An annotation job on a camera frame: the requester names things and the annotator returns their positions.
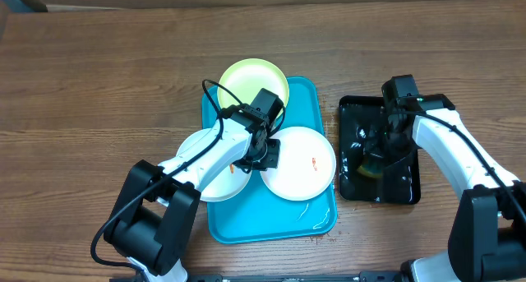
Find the yellow green sponge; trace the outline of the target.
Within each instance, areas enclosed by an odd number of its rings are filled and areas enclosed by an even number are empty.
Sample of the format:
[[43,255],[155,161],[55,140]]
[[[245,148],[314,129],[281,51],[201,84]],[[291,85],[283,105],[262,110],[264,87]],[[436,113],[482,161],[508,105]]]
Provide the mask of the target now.
[[365,157],[356,171],[362,176],[368,178],[382,178],[383,177],[383,162],[381,159],[371,159]]

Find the white plate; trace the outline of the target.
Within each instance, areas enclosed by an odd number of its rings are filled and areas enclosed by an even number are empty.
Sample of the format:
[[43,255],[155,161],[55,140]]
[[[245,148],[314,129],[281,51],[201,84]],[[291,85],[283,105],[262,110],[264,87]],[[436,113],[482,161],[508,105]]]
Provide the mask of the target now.
[[306,201],[333,182],[335,152],[322,134],[308,127],[287,127],[273,138],[280,142],[278,164],[262,171],[261,177],[276,196]]
[[[180,155],[196,144],[209,130],[201,129],[191,134],[178,148],[176,155]],[[205,202],[226,201],[236,196],[248,183],[251,173],[244,173],[240,168],[231,164],[201,192],[201,200]]]

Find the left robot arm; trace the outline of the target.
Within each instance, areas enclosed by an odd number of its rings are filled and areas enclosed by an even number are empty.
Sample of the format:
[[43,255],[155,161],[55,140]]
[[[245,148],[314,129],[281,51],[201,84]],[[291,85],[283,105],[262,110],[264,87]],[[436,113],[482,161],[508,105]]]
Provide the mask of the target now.
[[244,173],[274,169],[279,140],[273,135],[284,102],[262,89],[250,104],[220,109],[215,125],[192,147],[160,165],[145,160],[128,172],[103,238],[127,258],[135,281],[161,278],[185,252],[202,191],[229,167]]

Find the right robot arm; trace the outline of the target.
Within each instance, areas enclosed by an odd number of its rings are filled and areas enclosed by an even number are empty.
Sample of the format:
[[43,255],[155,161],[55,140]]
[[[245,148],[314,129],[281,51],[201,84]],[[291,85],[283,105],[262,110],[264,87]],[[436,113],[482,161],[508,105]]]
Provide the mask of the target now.
[[382,87],[384,117],[367,134],[357,171],[392,180],[426,151],[459,197],[446,251],[406,261],[398,281],[510,281],[525,276],[525,183],[500,166],[443,94],[421,95],[411,75]]

